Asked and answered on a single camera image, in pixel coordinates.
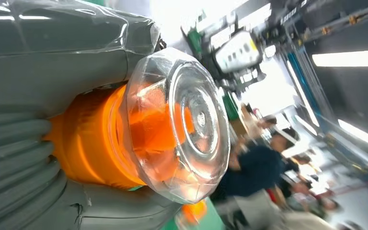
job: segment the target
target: circular lid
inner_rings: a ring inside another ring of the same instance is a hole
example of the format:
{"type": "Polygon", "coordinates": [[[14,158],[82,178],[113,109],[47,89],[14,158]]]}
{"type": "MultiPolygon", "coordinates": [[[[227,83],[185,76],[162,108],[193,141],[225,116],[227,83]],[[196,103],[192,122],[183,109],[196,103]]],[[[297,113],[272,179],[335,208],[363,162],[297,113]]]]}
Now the circular lid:
{"type": "Polygon", "coordinates": [[[140,178],[179,203],[196,203],[228,166],[229,126],[210,74],[168,48],[142,59],[125,92],[140,178]]]}

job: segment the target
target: dark blue shirt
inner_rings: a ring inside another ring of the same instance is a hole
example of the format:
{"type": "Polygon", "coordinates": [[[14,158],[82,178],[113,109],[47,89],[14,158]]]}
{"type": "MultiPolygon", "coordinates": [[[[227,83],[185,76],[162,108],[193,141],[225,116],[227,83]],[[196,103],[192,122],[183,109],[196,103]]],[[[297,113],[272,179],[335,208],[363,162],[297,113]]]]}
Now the dark blue shirt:
{"type": "Polygon", "coordinates": [[[241,170],[228,168],[218,185],[218,194],[215,194],[218,199],[234,195],[250,196],[261,189],[273,187],[285,167],[281,154],[266,146],[252,147],[238,159],[241,170]]]}

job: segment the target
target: fluorescent light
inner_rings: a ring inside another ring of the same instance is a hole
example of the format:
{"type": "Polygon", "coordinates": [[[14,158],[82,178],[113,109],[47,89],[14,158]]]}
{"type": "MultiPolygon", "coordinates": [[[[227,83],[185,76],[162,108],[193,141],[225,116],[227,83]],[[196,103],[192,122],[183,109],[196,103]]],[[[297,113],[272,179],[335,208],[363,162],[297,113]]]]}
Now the fluorescent light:
{"type": "Polygon", "coordinates": [[[248,16],[239,20],[239,27],[250,25],[250,29],[264,23],[268,17],[272,14],[272,10],[270,9],[271,4],[267,4],[262,8],[254,11],[248,16]]]}
{"type": "Polygon", "coordinates": [[[301,117],[299,117],[298,115],[294,116],[296,118],[296,120],[298,122],[300,122],[304,127],[306,127],[312,134],[314,134],[315,136],[317,135],[317,132],[315,131],[315,129],[310,126],[307,122],[305,122],[301,117]]]}
{"type": "Polygon", "coordinates": [[[368,51],[314,54],[312,59],[320,67],[368,67],[368,51]]]}
{"type": "Polygon", "coordinates": [[[264,53],[266,54],[266,57],[271,58],[272,56],[274,56],[274,54],[276,54],[276,46],[275,45],[271,45],[269,47],[266,47],[266,49],[264,49],[264,53]]]}
{"type": "Polygon", "coordinates": [[[297,79],[296,73],[294,72],[293,67],[291,66],[290,61],[287,61],[287,66],[288,66],[288,69],[290,70],[290,73],[291,73],[292,78],[294,79],[294,82],[296,83],[297,90],[301,94],[302,102],[304,103],[305,107],[307,108],[308,115],[310,116],[311,121],[314,123],[314,125],[316,125],[316,126],[319,127],[320,124],[318,123],[318,120],[315,117],[314,111],[312,110],[312,108],[310,106],[310,103],[308,102],[307,97],[305,96],[305,93],[302,90],[301,85],[299,84],[299,81],[297,79]]]}
{"type": "Polygon", "coordinates": [[[351,124],[346,123],[343,120],[338,120],[338,122],[341,128],[346,130],[348,133],[368,143],[368,133],[356,128],[351,124]]]}

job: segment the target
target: plastic wrap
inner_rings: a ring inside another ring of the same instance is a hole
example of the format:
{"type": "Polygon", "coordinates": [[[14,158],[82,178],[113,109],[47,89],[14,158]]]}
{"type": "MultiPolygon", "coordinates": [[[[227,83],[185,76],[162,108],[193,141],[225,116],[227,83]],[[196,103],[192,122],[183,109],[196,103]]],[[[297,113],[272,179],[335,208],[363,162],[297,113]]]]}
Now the plastic wrap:
{"type": "Polygon", "coordinates": [[[126,158],[147,185],[179,203],[214,191],[228,166],[229,126],[218,89],[195,58],[167,48],[142,59],[119,114],[126,158]]]}
{"type": "Polygon", "coordinates": [[[148,18],[82,0],[0,0],[0,105],[59,114],[79,93],[126,81],[159,36],[148,18]]]}
{"type": "Polygon", "coordinates": [[[0,55],[114,49],[151,54],[159,35],[148,18],[82,0],[0,1],[0,55]]]}

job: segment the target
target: gray plastic housing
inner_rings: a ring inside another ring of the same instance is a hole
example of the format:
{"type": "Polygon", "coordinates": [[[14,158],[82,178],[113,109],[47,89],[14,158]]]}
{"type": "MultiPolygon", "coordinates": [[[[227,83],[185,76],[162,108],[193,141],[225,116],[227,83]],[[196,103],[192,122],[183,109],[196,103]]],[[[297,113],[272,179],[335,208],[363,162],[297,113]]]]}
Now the gray plastic housing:
{"type": "Polygon", "coordinates": [[[0,230],[154,230],[174,216],[149,188],[68,180],[42,141],[46,118],[126,81],[158,38],[147,18],[80,0],[0,1],[0,230]]]}

